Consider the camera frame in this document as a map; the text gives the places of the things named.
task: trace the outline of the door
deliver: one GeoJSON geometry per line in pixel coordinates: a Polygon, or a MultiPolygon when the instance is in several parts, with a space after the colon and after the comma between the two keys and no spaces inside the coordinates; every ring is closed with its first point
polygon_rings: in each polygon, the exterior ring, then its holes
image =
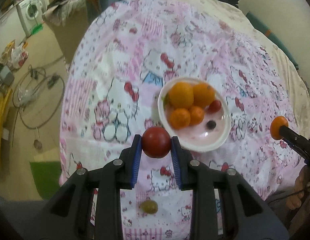
{"type": "Polygon", "coordinates": [[[28,20],[35,20],[38,17],[39,11],[37,8],[37,2],[32,2],[28,5],[26,10],[26,17],[28,20]]]}

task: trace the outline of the black gripper frame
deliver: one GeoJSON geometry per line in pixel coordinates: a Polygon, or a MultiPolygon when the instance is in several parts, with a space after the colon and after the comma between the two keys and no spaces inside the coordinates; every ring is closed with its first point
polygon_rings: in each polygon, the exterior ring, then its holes
{"type": "Polygon", "coordinates": [[[306,139],[285,125],[280,127],[279,134],[294,151],[296,151],[310,168],[310,139],[306,139]]]}
{"type": "MultiPolygon", "coordinates": [[[[181,148],[177,137],[172,138],[171,155],[179,188],[194,192],[189,240],[289,239],[279,219],[235,170],[215,171],[201,162],[191,162],[191,153],[181,148]],[[215,188],[220,194],[223,235],[218,235],[217,230],[215,188]]],[[[140,157],[141,136],[135,135],[132,146],[120,154],[122,162],[115,160],[93,171],[77,170],[29,223],[26,239],[91,239],[95,188],[98,200],[94,239],[123,239],[120,189],[135,186],[140,157]]]]}

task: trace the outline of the tangerine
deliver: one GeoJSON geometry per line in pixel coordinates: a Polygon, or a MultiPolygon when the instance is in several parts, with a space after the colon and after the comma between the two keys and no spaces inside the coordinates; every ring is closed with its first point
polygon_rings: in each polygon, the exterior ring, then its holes
{"type": "Polygon", "coordinates": [[[169,116],[169,122],[174,129],[182,129],[190,125],[191,114],[185,108],[175,109],[169,116]]]}
{"type": "Polygon", "coordinates": [[[169,102],[174,108],[190,108],[194,102],[193,88],[186,82],[178,82],[168,92],[169,102]]]}
{"type": "Polygon", "coordinates": [[[199,106],[192,106],[188,110],[191,114],[191,122],[190,125],[197,125],[200,124],[204,119],[204,110],[199,106]]]}
{"type": "Polygon", "coordinates": [[[193,86],[194,105],[201,108],[209,106],[215,99],[215,90],[210,85],[200,83],[193,86]]]}
{"type": "Polygon", "coordinates": [[[270,133],[274,140],[281,140],[283,136],[280,135],[280,127],[285,125],[286,127],[289,126],[287,119],[283,116],[276,117],[270,127],[270,133]]]}

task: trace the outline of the cherry tomato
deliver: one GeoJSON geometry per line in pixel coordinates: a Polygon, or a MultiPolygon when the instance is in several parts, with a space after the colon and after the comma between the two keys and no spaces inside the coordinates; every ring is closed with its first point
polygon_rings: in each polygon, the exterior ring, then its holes
{"type": "Polygon", "coordinates": [[[208,107],[207,112],[213,114],[222,108],[222,103],[219,100],[214,100],[208,107]]]}
{"type": "Polygon", "coordinates": [[[141,147],[148,157],[160,159],[171,150],[171,137],[162,127],[150,127],[141,138],[141,147]]]}

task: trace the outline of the cable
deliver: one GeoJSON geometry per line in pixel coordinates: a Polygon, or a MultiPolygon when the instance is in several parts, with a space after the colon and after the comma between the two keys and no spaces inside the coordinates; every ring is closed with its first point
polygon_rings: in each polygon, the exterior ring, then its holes
{"type": "Polygon", "coordinates": [[[297,192],[294,192],[294,193],[292,193],[292,194],[286,195],[285,197],[280,197],[280,198],[274,199],[274,200],[269,201],[269,202],[267,202],[267,203],[269,204],[269,203],[272,203],[272,202],[275,202],[275,201],[278,201],[278,200],[282,200],[282,199],[288,198],[288,197],[293,196],[293,195],[300,194],[301,192],[305,192],[305,191],[306,191],[307,189],[309,189],[309,188],[310,188],[310,186],[305,187],[304,189],[302,189],[302,190],[300,190],[300,191],[297,191],[297,192]]]}
{"type": "Polygon", "coordinates": [[[38,128],[44,126],[46,123],[49,122],[49,120],[53,117],[53,115],[54,115],[54,114],[56,113],[56,111],[58,110],[58,107],[59,107],[59,105],[61,104],[61,102],[62,102],[62,100],[63,100],[63,97],[64,97],[64,93],[65,93],[65,81],[62,79],[61,76],[59,76],[59,75],[55,75],[55,76],[56,76],[56,77],[59,77],[59,78],[61,79],[61,81],[62,81],[62,83],[63,83],[63,92],[62,92],[62,94],[61,94],[61,97],[60,97],[60,99],[59,99],[59,101],[58,101],[58,104],[57,104],[56,108],[54,109],[53,113],[52,113],[44,122],[42,122],[40,125],[37,125],[37,126],[29,126],[29,125],[27,125],[27,124],[24,122],[24,120],[22,119],[22,111],[19,111],[19,116],[20,116],[21,122],[22,122],[23,125],[24,125],[25,127],[27,127],[28,129],[33,130],[33,129],[38,129],[38,128]]]}
{"type": "MultiPolygon", "coordinates": [[[[27,89],[29,87],[29,85],[31,84],[31,82],[33,81],[34,79],[31,78],[30,82],[26,85],[25,89],[27,89]]],[[[34,129],[38,129],[42,126],[44,126],[46,123],[49,122],[49,120],[53,117],[53,115],[56,113],[56,111],[58,110],[58,107],[60,106],[62,100],[63,100],[63,97],[64,97],[64,93],[65,93],[65,81],[63,80],[63,78],[60,76],[60,75],[56,75],[56,74],[53,74],[53,75],[49,75],[47,76],[46,75],[46,70],[43,68],[43,67],[37,67],[37,68],[33,68],[31,65],[28,66],[28,71],[26,74],[24,74],[21,79],[19,80],[19,82],[17,83],[16,85],[16,88],[13,92],[13,106],[15,108],[18,108],[18,111],[17,111],[17,114],[16,114],[16,119],[15,119],[15,123],[14,123],[14,126],[13,126],[13,137],[12,137],[12,147],[13,147],[13,139],[14,139],[14,131],[15,131],[15,127],[16,127],[16,122],[17,122],[17,117],[18,117],[18,112],[19,112],[19,116],[20,116],[20,120],[21,122],[23,123],[23,125],[25,127],[27,127],[28,129],[30,130],[34,130],[34,129]],[[14,98],[15,98],[15,95],[16,95],[16,91],[20,91],[20,87],[21,87],[21,84],[25,81],[26,77],[31,73],[33,73],[33,71],[36,71],[37,74],[40,74],[43,76],[43,79],[34,87],[33,89],[33,92],[32,92],[32,95],[35,95],[36,93],[39,93],[39,89],[41,88],[42,85],[45,85],[47,84],[47,80],[51,79],[52,77],[57,77],[57,79],[60,79],[62,81],[62,84],[63,84],[63,89],[62,89],[62,93],[61,93],[61,96],[60,96],[60,99],[56,105],[56,108],[54,109],[53,113],[45,120],[43,121],[41,124],[39,125],[36,125],[36,126],[30,126],[28,124],[25,123],[25,121],[23,120],[22,118],[22,112],[23,112],[23,108],[25,108],[26,106],[25,105],[22,105],[21,104],[21,99],[19,99],[19,96],[17,96],[17,100],[18,100],[18,103],[15,103],[14,102],[14,98]]]]}

